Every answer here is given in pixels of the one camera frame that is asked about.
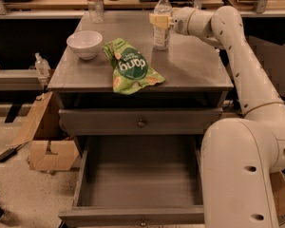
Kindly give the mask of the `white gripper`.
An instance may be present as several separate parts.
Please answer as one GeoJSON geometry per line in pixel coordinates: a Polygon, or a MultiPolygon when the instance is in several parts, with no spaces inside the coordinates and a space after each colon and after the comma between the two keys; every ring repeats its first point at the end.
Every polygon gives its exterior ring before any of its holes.
{"type": "Polygon", "coordinates": [[[173,26],[176,33],[187,35],[187,26],[191,9],[188,7],[175,9],[172,13],[172,17],[169,14],[149,14],[149,22],[151,25],[160,29],[169,29],[173,26]]]}

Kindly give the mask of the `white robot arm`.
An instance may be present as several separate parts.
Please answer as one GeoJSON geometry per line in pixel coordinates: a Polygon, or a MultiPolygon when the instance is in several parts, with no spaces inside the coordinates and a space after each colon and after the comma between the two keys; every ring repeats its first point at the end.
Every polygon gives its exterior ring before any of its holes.
{"type": "Polygon", "coordinates": [[[285,169],[285,104],[244,35],[239,12],[177,9],[152,25],[224,48],[241,118],[213,123],[200,150],[205,228],[279,228],[270,175],[285,169]]]}

